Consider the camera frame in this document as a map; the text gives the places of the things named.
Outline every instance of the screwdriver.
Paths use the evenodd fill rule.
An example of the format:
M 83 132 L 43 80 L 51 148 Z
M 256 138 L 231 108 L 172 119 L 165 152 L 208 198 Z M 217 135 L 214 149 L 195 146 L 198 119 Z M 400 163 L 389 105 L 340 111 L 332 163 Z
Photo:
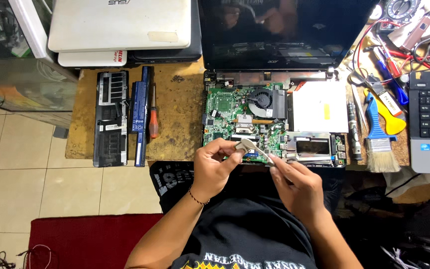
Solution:
M 149 123 L 149 133 L 152 139 L 159 136 L 159 123 L 157 122 L 157 107 L 155 106 L 155 85 L 152 87 L 152 107 L 151 122 Z
M 401 69 L 399 69 L 397 62 L 391 56 L 391 53 L 386 48 L 386 45 L 384 44 L 383 40 L 379 37 L 379 34 L 376 34 L 376 37 L 379 40 L 379 42 L 381 43 L 381 46 L 383 46 L 384 53 L 386 54 L 386 63 L 387 63 L 387 68 L 389 69 L 389 72 L 391 73 L 393 78 L 398 78 L 398 77 L 402 76 Z

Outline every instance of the asus logo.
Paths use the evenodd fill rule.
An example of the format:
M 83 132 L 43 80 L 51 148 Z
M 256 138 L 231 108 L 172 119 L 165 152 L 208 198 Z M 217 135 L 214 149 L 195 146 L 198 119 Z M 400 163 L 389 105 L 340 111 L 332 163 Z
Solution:
M 130 2 L 130 0 L 110 0 L 109 4 L 110 5 L 126 5 Z

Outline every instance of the barcode sticker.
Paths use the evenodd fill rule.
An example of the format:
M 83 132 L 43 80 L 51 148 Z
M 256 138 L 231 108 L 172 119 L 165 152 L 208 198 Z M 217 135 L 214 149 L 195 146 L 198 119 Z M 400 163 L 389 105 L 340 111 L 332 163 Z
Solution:
M 122 124 L 121 126 L 117 125 L 106 125 L 106 131 L 119 130 L 127 128 L 127 124 Z

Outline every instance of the red carpet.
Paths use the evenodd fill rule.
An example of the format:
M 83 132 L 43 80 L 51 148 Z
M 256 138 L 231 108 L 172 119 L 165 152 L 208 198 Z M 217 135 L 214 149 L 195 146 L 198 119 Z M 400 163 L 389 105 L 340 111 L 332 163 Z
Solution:
M 48 269 L 123 269 L 127 257 L 162 214 L 37 219 L 31 222 L 29 249 L 51 248 Z M 49 250 L 36 247 L 31 269 L 44 269 Z

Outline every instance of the intel sticker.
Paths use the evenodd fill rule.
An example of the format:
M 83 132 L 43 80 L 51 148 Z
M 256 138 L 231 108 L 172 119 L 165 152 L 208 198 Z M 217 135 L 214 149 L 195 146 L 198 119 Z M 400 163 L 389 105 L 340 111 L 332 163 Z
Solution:
M 429 151 L 430 150 L 430 144 L 421 144 L 421 150 Z

